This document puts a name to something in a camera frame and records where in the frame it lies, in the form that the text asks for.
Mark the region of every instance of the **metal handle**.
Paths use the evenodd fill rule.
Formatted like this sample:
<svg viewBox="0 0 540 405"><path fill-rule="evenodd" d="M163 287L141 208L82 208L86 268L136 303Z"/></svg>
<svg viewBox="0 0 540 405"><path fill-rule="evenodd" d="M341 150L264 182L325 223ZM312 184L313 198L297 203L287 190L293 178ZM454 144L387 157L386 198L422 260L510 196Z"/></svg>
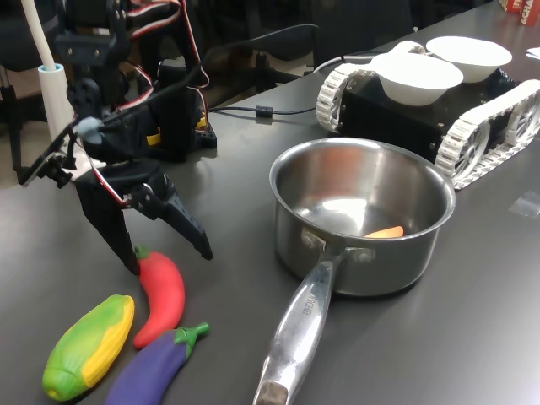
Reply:
<svg viewBox="0 0 540 405"><path fill-rule="evenodd" d="M315 354L339 264L323 254L294 293L264 361L253 405L288 405Z"/></svg>

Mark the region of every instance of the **toy vegetable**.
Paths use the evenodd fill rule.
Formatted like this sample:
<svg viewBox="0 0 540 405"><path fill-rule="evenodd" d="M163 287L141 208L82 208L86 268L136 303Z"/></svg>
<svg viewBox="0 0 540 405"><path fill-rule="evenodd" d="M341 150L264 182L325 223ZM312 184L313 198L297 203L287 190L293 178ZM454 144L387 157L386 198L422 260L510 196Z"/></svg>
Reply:
<svg viewBox="0 0 540 405"><path fill-rule="evenodd" d="M46 394L67 401L97 384L126 342L134 311L132 297L112 295L70 327L47 361Z"/></svg>
<svg viewBox="0 0 540 405"><path fill-rule="evenodd" d="M364 236L364 238L373 238L373 239L390 239L390 238L401 238L403 236L403 227L396 226L394 228L388 228L383 230L378 230L372 234Z"/></svg>
<svg viewBox="0 0 540 405"><path fill-rule="evenodd" d="M159 405L207 323L168 331L141 350L114 382L104 405Z"/></svg>
<svg viewBox="0 0 540 405"><path fill-rule="evenodd" d="M144 246L135 248L139 275L150 304L150 316L133 339L136 348L143 348L161 333L174 329L184 312L184 282L175 264L167 257Z"/></svg>

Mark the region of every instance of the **toy red pepper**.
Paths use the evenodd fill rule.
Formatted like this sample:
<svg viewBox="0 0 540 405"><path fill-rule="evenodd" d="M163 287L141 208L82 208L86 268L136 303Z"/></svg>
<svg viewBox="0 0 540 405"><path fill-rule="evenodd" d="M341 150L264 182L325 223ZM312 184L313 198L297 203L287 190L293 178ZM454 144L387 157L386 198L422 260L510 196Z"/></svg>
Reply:
<svg viewBox="0 0 540 405"><path fill-rule="evenodd" d="M186 293L178 268L167 256L144 246L137 246L135 255L141 270L139 279L150 304L150 316L133 339L136 348L143 348L180 323Z"/></svg>

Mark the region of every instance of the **cable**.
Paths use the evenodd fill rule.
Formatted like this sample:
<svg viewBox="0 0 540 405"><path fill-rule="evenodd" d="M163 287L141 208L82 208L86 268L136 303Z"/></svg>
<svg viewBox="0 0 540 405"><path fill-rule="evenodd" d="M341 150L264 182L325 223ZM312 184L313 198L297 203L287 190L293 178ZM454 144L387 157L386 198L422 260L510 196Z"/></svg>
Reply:
<svg viewBox="0 0 540 405"><path fill-rule="evenodd" d="M147 6L138 8L136 10L128 11L126 13L127 17L134 18L134 17L140 17L141 15L146 14L147 12L154 10L156 8L160 8L163 6L169 6L169 3L158 3L158 4L149 4Z"/></svg>
<svg viewBox="0 0 540 405"><path fill-rule="evenodd" d="M274 111L275 116L295 116L296 114L304 114L305 112L315 111L317 107L311 107L306 110L299 111Z"/></svg>
<svg viewBox="0 0 540 405"><path fill-rule="evenodd" d="M189 16L187 15L186 0L181 0L181 1L182 1L183 6L184 6L184 19L186 20L186 26L187 26L187 29L189 30L190 42L192 43L193 53L195 54L195 58L197 59L197 63L200 63L201 62L201 57L199 56L199 51L197 49L197 44L195 43L195 36L193 35L192 24L190 23ZM206 79L206 83L201 85L201 86L198 86L198 88L199 89L204 89L205 87L207 87L210 84L210 78L208 77L208 75L204 71L203 66L201 66L201 72L202 72L202 74L204 75L204 77Z"/></svg>
<svg viewBox="0 0 540 405"><path fill-rule="evenodd" d="M132 0L131 3L136 4L136 5L142 5L139 1L134 1L134 0ZM176 4L178 6L178 10L176 10L176 13L174 13L167 19L161 19L159 21L155 21L151 24L147 24L144 27L139 28L138 30L133 31L132 36L130 38L132 40L136 40L140 38L141 36L147 34L148 32L152 32L159 28L165 27L168 24L171 24L173 21L178 19L178 17L180 16L180 13L183 11L184 20L186 21L186 27L189 32L189 39L190 39L190 44L193 50L193 54L195 56L195 59L197 60L197 63L199 63L201 61L201 57L199 56L197 43L195 42L195 36L193 35L192 24L189 20L189 16L187 15L187 5L186 5L185 0L181 0L181 3L179 3L178 0L153 0L149 5L146 5L137 10L128 12L127 16L131 18L139 17L156 8L159 8L162 6L169 6L170 4ZM207 73L204 71L202 67L201 67L201 72L204 75L206 82L198 86L198 88L200 89L205 88L210 84L210 77L207 75Z"/></svg>
<svg viewBox="0 0 540 405"><path fill-rule="evenodd" d="M178 0L153 0L152 1L152 4L150 6L145 6L142 8L142 10L137 10L138 12L142 12L142 14L148 12L150 9L154 8L153 6L156 5L156 4L175 4L178 9L175 11L174 14L172 14L170 17L167 17L166 19L160 19L158 21L154 21L153 23L150 23L150 24L146 24L145 26L137 29L137 30L134 30L130 36L130 39L133 41L133 40L136 40L138 38L140 38L141 36L147 34L148 32L152 32L154 30L157 30L159 28L163 28L165 27L166 25L172 23L173 21L175 21L176 19L178 19L180 17L180 13L181 13L181 10L182 10L182 6L180 5L180 3L178 3Z"/></svg>
<svg viewBox="0 0 540 405"><path fill-rule="evenodd" d="M77 141L77 146L79 146L81 148L81 150L83 151L83 154L84 156L86 156L86 158L88 159L88 161L90 162L90 166L92 166L92 170L94 171L94 174L95 176L98 178L98 180L100 181L101 185L112 195L112 197L120 204L120 205L126 205L127 204L127 199L126 198L121 198L117 192L115 192L114 188L111 187L111 185L107 182L107 180L105 180L105 177L101 174L101 172L95 167L94 165L94 162L92 161L92 158L90 158L88 156L88 154L86 153L86 151L84 150L83 148L83 145Z"/></svg>
<svg viewBox="0 0 540 405"><path fill-rule="evenodd" d="M305 28L305 27L317 28L317 29L319 28L318 25L314 25L314 24L298 24L298 25L290 26L288 28L283 28L282 30L277 30L277 31L271 32L269 34L261 35L261 36L258 36L256 38L251 38L249 40L238 40L236 42L231 42L229 44L225 44L225 45L222 45L222 46L215 46L214 48L211 48L210 50L208 50L208 52L206 53L206 55L204 55L202 60L197 65L195 65L193 67L193 69L187 74L185 80L182 80L179 83L172 84L172 85L170 85L168 87L165 87L159 93L150 95L145 101L140 103L138 105L138 107L141 106L141 105L146 105L146 104L148 104L150 102L154 102L157 99L163 99L165 97L168 97L168 96L178 92L179 90L182 90L185 87L187 87L192 82L192 80L197 77L197 74L199 73L199 70L201 69L201 67L206 62L208 62L208 60L210 60L213 57L214 54L216 54L218 52L228 51L229 49L236 48L238 46L253 46L258 41L263 40L265 38L268 38L268 37L271 37L271 36L274 36L274 35L278 35L278 34L281 34L283 32L287 32L287 31L290 31L290 30L297 30L298 28ZM105 120L103 120L103 122L107 123L107 122L111 122L111 121L114 121L114 120L120 120L120 119L124 118L125 116L127 116L131 112L132 112L132 110L130 109L129 111L123 111L123 112L121 112L120 114L117 114L117 115L110 115Z"/></svg>
<svg viewBox="0 0 540 405"><path fill-rule="evenodd" d="M199 94L199 97L201 98L201 101L202 101L202 107L204 108L204 119L205 119L205 122L206 122L205 127L206 127L207 130L208 130L208 113L209 113L209 109L208 109L208 103L206 102L206 99L204 98L204 94L203 94L203 92L202 92L201 90L199 90L197 87L188 87L188 89L197 91L198 94Z"/></svg>
<svg viewBox="0 0 540 405"><path fill-rule="evenodd" d="M298 111L274 111L272 107L260 106L256 108L253 107L214 107L209 110L209 112L216 111L249 111L255 112L255 116L261 118L273 118L273 116L295 116L296 114L304 114L305 112L310 112L316 110L317 107L307 108L305 110Z"/></svg>
<svg viewBox="0 0 540 405"><path fill-rule="evenodd" d="M136 65L133 62L128 61L127 63L129 63L132 66L132 68L134 68L141 76L143 76L146 79L146 81L148 82L148 85L150 87L143 94L139 95L135 100L128 101L125 104L119 105L117 107L117 109L119 111L127 110L129 108L133 108L136 105L140 105L154 92L154 86L152 85L152 79L150 78L150 76L146 72L143 71L143 68Z"/></svg>
<svg viewBox="0 0 540 405"><path fill-rule="evenodd" d="M371 59L373 59L374 57L376 57L376 55L374 56L368 56L368 57L356 57L356 56L345 56L345 57L334 57L333 59L330 59L329 61L326 61L324 62L323 64L319 65L317 67L317 69L315 69L313 71L313 73L317 73L319 72L320 70L324 69L325 67L329 66L329 65L332 65L336 62L341 62L343 63L343 61L370 61Z"/></svg>

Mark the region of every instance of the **paper bowl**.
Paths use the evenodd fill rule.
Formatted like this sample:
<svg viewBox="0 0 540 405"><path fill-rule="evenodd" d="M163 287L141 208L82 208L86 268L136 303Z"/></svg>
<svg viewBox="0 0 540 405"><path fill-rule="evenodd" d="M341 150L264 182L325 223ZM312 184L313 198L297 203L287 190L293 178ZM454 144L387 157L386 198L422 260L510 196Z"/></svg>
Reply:
<svg viewBox="0 0 540 405"><path fill-rule="evenodd" d="M512 54L501 45L465 36L434 38L426 49L456 65L463 72L465 83L482 82L512 60Z"/></svg>
<svg viewBox="0 0 540 405"><path fill-rule="evenodd" d="M463 80L451 63L415 53L387 53L372 63L386 95L404 105L430 105Z"/></svg>

